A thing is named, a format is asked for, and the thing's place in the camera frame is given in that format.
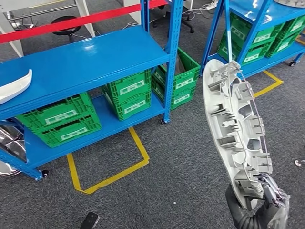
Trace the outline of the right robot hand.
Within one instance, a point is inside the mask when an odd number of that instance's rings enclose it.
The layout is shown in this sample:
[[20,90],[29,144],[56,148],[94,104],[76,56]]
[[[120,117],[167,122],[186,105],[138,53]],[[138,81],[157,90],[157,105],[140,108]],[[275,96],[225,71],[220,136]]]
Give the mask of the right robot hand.
[[228,208],[237,229],[285,229],[289,215],[290,195],[279,188],[269,174],[256,176],[262,183],[264,203],[255,215],[242,212],[231,185],[225,193]]

